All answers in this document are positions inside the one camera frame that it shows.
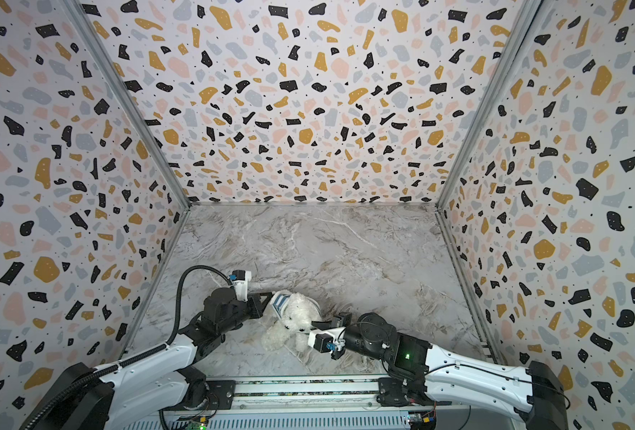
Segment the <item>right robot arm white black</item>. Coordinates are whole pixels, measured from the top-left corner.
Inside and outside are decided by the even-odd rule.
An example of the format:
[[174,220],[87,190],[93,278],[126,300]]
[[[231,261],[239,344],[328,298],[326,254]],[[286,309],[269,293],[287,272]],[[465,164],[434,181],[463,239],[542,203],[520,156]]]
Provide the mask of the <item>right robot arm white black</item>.
[[376,401],[383,407],[457,402],[520,419],[528,429],[568,428],[563,384],[541,362],[510,367],[468,358],[400,333],[375,313],[356,322],[349,313],[314,322],[308,346],[333,360],[351,351],[380,362],[387,375]]

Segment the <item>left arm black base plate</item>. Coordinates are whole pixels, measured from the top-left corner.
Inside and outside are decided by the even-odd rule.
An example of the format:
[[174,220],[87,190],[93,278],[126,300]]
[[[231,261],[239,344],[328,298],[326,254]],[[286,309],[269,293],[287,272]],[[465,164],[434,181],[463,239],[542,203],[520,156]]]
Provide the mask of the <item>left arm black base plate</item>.
[[230,410],[237,383],[234,380],[196,381],[186,389],[183,399],[166,410],[211,412]]

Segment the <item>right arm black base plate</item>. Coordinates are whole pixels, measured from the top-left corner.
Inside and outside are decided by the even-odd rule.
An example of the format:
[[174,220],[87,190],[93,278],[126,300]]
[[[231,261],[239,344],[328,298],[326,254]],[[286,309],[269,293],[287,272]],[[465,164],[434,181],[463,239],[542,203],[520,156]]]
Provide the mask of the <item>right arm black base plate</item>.
[[384,407],[404,408],[412,405],[434,406],[435,401],[427,395],[423,377],[399,380],[392,377],[378,379],[376,401]]

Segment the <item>white fluffy teddy bear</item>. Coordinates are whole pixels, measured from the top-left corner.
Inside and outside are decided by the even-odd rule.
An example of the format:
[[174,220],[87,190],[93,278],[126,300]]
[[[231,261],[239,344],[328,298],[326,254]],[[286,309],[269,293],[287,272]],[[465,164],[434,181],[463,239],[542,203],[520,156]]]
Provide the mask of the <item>white fluffy teddy bear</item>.
[[262,337],[262,345],[267,351],[275,351],[287,341],[294,340],[296,351],[302,353],[308,348],[312,322],[321,320],[321,308],[315,299],[292,292],[283,319],[276,316],[276,321]]

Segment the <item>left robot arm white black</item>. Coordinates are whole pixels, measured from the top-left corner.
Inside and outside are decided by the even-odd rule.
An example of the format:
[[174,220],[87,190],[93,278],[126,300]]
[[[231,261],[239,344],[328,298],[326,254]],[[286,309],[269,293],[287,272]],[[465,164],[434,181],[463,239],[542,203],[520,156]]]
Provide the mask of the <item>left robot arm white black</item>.
[[205,375],[193,365],[226,340],[229,331],[259,319],[273,298],[217,288],[174,339],[113,363],[68,367],[23,421],[23,429],[121,429],[189,398],[206,400]]

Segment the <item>blue white striped knit sweater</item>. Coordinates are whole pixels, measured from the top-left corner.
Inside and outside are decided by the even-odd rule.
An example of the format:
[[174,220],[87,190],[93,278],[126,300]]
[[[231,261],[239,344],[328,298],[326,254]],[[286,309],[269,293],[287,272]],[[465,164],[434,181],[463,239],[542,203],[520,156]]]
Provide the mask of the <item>blue white striped knit sweater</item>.
[[284,311],[286,306],[288,306],[291,297],[292,293],[287,290],[277,291],[274,293],[270,305],[278,319],[283,319]]

